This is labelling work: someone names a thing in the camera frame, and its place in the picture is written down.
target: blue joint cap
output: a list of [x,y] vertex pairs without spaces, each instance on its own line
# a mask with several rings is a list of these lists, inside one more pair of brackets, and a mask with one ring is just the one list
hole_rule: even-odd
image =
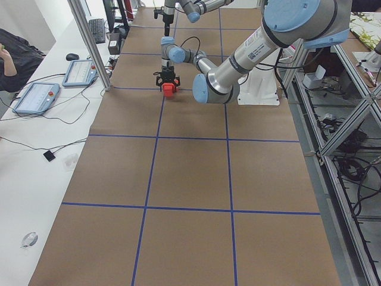
[[198,14],[197,12],[192,12],[188,15],[188,20],[191,23],[196,23],[198,20],[200,20],[200,14]]
[[179,64],[185,61],[185,52],[180,47],[176,46],[169,51],[169,59],[172,62]]
[[275,32],[290,32],[304,25],[319,4],[320,0],[269,0],[264,21]]
[[349,29],[341,31],[339,33],[329,35],[320,39],[316,39],[313,41],[308,41],[304,43],[305,49],[317,49],[317,48],[325,48],[326,46],[334,46],[338,45],[342,42],[345,42],[349,35]]
[[174,38],[173,37],[162,37],[161,38],[161,44],[162,45],[169,45],[171,43],[174,43]]
[[200,73],[196,75],[193,81],[193,97],[198,103],[207,103],[208,102],[208,84],[207,78],[204,74]]

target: electronic device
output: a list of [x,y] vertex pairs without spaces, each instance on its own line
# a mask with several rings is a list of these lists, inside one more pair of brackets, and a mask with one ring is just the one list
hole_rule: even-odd
[[62,85],[65,87],[84,87],[90,85],[97,75],[92,60],[74,60],[70,62]]
[[71,53],[66,55],[66,60],[67,61],[79,60],[79,55],[71,52]]
[[110,34],[110,41],[108,43],[108,52],[110,55],[120,54],[121,37],[119,33],[112,32]]
[[103,0],[103,6],[105,8],[108,31],[111,33],[114,30],[115,25],[115,5],[114,0]]
[[[125,39],[127,37],[127,34],[130,30],[129,24],[127,22],[126,12],[124,11],[124,6],[122,0],[117,0],[117,5],[115,5],[115,0],[103,0],[103,6],[105,8],[106,18],[107,18],[107,24],[108,24],[108,31],[110,33],[115,32],[119,33],[120,36]],[[116,9],[119,9],[121,19],[123,22],[123,32],[119,31],[118,27],[114,28],[115,25],[115,11]]]
[[52,105],[59,92],[60,85],[57,83],[32,83],[12,111],[16,114],[41,115]]
[[93,34],[95,43],[106,42],[105,23],[103,19],[89,20],[89,28],[90,28],[91,34]]

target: white box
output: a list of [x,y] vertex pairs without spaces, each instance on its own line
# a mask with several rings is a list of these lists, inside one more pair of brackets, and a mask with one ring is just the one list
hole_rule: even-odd
[[321,80],[326,74],[326,70],[321,65],[317,66],[317,70],[314,73],[306,73],[304,75],[303,84],[308,89],[314,89],[321,87]]

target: red object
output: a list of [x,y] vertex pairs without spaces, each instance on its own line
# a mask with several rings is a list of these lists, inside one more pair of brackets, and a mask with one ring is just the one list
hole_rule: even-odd
[[173,97],[173,94],[177,91],[176,86],[170,82],[164,83],[162,89],[165,97]]
[[124,5],[126,6],[127,19],[133,20],[133,11],[132,11],[130,0],[124,0]]

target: computer mouse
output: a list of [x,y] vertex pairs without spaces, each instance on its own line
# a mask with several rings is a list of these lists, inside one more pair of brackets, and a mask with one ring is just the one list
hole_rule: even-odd
[[79,59],[79,55],[77,55],[77,54],[69,53],[66,55],[67,61],[73,61],[73,60],[78,60],[78,59]]

